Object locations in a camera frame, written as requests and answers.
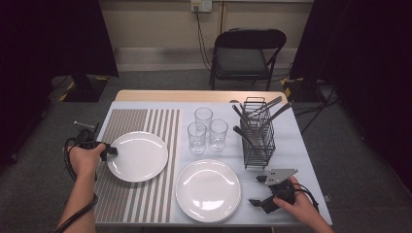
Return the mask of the black stand base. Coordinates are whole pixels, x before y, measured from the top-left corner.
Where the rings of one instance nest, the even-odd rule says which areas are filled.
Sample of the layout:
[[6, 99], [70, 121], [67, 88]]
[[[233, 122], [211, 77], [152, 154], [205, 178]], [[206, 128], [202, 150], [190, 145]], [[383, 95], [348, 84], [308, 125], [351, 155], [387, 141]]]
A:
[[59, 76], [51, 80], [49, 98], [58, 102], [97, 103], [109, 79], [91, 76], [89, 85], [77, 87], [71, 76]]
[[281, 85], [289, 102], [324, 103], [325, 97], [316, 83], [308, 83], [303, 78], [282, 79]]

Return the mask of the metal cutlery piece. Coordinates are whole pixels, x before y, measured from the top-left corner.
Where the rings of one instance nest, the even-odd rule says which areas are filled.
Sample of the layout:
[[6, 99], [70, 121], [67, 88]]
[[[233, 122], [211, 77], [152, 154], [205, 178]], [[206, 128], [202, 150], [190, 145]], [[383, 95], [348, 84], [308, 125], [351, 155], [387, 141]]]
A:
[[234, 112], [237, 115], [239, 115], [240, 119], [243, 121], [243, 123], [246, 125], [246, 127], [251, 129], [251, 126], [250, 126], [248, 120], [242, 115], [241, 111], [237, 108], [237, 106], [232, 105], [232, 109], [234, 110]]
[[265, 110], [269, 110], [271, 107], [281, 102], [282, 102], [281, 96], [278, 96], [269, 102], [255, 102], [249, 106], [249, 109], [245, 111], [245, 114], [247, 116], [257, 115], [259, 113], [264, 112]]
[[284, 111], [289, 109], [292, 106], [292, 103], [287, 103], [283, 107], [281, 107], [275, 114], [273, 114], [268, 120], [266, 120], [260, 128], [255, 131], [255, 136], [259, 135], [276, 117], [278, 117], [280, 114], [282, 114]]

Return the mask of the white wall socket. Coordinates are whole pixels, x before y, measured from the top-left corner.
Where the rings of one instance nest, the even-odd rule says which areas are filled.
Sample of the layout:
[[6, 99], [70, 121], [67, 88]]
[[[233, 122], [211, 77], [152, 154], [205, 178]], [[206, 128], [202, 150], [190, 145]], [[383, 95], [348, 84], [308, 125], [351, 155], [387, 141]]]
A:
[[190, 10], [194, 13], [211, 13], [213, 2], [212, 0], [190, 0]]

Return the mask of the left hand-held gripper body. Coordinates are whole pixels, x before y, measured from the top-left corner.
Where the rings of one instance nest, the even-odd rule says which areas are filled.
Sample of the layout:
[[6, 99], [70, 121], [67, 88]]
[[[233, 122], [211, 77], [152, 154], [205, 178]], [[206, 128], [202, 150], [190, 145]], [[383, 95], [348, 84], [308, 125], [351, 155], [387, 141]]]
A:
[[73, 124], [78, 131], [78, 135], [75, 137], [77, 145], [86, 150], [95, 149], [99, 145], [99, 142], [96, 141], [96, 125], [82, 123], [77, 120]]

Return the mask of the striped grey placemat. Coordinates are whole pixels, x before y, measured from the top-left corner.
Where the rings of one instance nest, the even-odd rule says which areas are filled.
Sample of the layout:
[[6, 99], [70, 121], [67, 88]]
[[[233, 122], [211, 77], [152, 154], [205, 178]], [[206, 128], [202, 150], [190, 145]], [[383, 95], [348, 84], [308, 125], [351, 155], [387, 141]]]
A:
[[174, 180], [179, 158], [179, 110], [113, 109], [99, 135], [112, 144], [118, 137], [136, 131], [158, 136], [168, 148], [168, 162], [154, 178], [130, 183], [117, 178], [107, 161], [99, 164], [95, 191], [99, 197], [95, 208], [100, 225], [166, 223], [171, 219], [174, 199]]

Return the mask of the white dinner plate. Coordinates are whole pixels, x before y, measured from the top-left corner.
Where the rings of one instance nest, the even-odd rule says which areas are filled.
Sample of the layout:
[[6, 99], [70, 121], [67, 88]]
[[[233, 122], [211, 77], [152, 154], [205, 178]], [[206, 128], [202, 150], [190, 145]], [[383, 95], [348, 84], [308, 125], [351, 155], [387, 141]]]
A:
[[117, 155], [107, 160], [109, 170], [122, 181], [140, 183], [157, 176], [168, 162], [168, 148], [155, 134], [129, 132], [118, 137], [112, 146]]

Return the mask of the person's left hand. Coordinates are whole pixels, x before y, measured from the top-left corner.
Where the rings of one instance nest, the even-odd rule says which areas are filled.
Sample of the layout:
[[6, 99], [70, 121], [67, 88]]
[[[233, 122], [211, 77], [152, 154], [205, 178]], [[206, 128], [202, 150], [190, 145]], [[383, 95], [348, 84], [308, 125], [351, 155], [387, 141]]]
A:
[[99, 144], [95, 149], [86, 150], [79, 146], [67, 146], [64, 148], [67, 167], [70, 176], [76, 182], [86, 179], [95, 181], [95, 172], [100, 161], [100, 153], [106, 148]]

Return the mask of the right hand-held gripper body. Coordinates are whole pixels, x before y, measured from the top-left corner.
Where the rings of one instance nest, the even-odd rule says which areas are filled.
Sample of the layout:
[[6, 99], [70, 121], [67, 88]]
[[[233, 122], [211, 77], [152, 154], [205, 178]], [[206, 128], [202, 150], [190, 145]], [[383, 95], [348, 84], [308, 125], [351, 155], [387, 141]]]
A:
[[269, 187], [272, 193], [272, 196], [266, 198], [262, 203], [262, 208], [267, 214], [279, 209], [273, 202], [274, 197], [291, 205], [294, 203], [294, 187], [290, 181], [290, 176], [296, 172], [296, 169], [270, 169], [268, 175], [264, 177], [263, 183]]

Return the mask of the person's right hand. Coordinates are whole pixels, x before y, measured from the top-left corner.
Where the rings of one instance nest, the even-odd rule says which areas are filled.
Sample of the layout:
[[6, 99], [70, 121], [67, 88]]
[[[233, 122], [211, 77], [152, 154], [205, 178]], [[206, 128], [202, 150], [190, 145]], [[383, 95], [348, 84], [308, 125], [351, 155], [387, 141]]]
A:
[[293, 187], [295, 189], [294, 204], [292, 205], [278, 197], [273, 198], [273, 203], [276, 204], [278, 207], [288, 211], [302, 223], [306, 225], [313, 225], [321, 216], [319, 215], [318, 211], [313, 207], [313, 204], [309, 200], [307, 195], [301, 191], [301, 187], [297, 179], [294, 176], [291, 176], [289, 177], [289, 180], [293, 183]]

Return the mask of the clear drinking glass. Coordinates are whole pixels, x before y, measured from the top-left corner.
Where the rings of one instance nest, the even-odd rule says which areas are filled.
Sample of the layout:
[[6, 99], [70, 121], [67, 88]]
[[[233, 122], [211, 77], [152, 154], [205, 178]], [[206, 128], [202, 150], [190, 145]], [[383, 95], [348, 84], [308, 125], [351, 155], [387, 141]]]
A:
[[206, 130], [209, 130], [209, 124], [213, 118], [213, 112], [206, 107], [198, 108], [194, 112], [194, 117], [196, 122], [200, 122], [205, 125]]
[[214, 119], [210, 122], [209, 146], [212, 150], [222, 150], [225, 144], [227, 123], [222, 119]]
[[206, 126], [201, 122], [193, 122], [188, 126], [189, 148], [192, 153], [200, 154], [206, 149]]

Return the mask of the stack of white plates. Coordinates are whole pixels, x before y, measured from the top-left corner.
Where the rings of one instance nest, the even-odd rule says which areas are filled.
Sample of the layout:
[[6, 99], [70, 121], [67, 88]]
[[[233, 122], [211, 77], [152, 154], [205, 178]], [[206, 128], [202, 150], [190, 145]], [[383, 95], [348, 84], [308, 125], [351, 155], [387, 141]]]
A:
[[232, 216], [241, 202], [241, 184], [232, 169], [213, 159], [188, 165], [176, 183], [176, 199], [190, 218], [220, 222]]

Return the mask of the black curtain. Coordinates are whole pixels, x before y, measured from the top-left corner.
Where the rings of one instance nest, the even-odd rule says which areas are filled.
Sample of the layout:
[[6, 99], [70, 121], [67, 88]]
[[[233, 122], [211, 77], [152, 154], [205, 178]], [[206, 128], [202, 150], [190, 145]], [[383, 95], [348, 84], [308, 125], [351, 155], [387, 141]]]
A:
[[332, 83], [412, 192], [412, 0], [313, 0], [291, 78]]
[[117, 74], [99, 0], [0, 0], [0, 164], [48, 106], [53, 78], [81, 87]]

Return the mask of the white table cover sheet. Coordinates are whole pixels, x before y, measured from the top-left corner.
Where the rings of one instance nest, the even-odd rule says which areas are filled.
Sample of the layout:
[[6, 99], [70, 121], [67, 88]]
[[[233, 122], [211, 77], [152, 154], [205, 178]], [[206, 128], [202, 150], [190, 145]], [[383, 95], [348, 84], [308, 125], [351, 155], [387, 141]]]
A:
[[[230, 103], [185, 103], [185, 102], [114, 102], [107, 116], [113, 109], [162, 109], [179, 110], [181, 112], [179, 126], [179, 158], [176, 162], [177, 175], [174, 180], [174, 199], [171, 219], [166, 223], [139, 223], [121, 224], [126, 226], [296, 226], [299, 222], [284, 210], [277, 210], [266, 214], [261, 208], [254, 207], [249, 199], [265, 199], [271, 195], [268, 187], [256, 180], [256, 176], [264, 174], [261, 168], [244, 168], [241, 137], [233, 132], [232, 127], [239, 125], [239, 116], [232, 110]], [[213, 112], [213, 119], [223, 119], [228, 123], [228, 132], [225, 147], [220, 151], [210, 150], [209, 147], [202, 154], [193, 154], [189, 151], [189, 137], [187, 127], [194, 122], [194, 112], [201, 107], [207, 107]], [[324, 195], [314, 172], [308, 152], [303, 143], [294, 114], [291, 109], [286, 110], [273, 121], [275, 130], [274, 140], [276, 149], [271, 157], [270, 168], [292, 168], [298, 172], [295, 177], [306, 186], [319, 203], [319, 210], [327, 223], [332, 224]], [[205, 223], [187, 216], [179, 207], [176, 200], [176, 182], [180, 173], [189, 164], [201, 159], [216, 159], [227, 164], [237, 175], [241, 184], [241, 202], [235, 213], [224, 221]]]

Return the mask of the black wire cutlery rack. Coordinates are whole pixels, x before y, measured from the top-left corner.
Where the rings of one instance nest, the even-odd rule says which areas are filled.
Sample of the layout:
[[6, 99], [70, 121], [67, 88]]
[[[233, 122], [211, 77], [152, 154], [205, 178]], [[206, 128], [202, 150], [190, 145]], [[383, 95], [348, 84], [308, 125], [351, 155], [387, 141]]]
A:
[[247, 97], [241, 105], [245, 120], [240, 120], [240, 129], [246, 135], [243, 140], [244, 166], [264, 169], [271, 159], [276, 146], [275, 130], [268, 120], [270, 110], [264, 97]]

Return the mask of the black folding chair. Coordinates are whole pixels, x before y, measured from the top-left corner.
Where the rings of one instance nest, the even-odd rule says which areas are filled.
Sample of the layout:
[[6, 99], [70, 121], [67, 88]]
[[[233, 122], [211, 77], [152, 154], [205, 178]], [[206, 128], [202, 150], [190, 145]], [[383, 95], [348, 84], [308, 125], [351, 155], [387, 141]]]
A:
[[217, 37], [209, 83], [220, 81], [262, 81], [268, 90], [277, 55], [287, 41], [278, 29], [234, 28]]

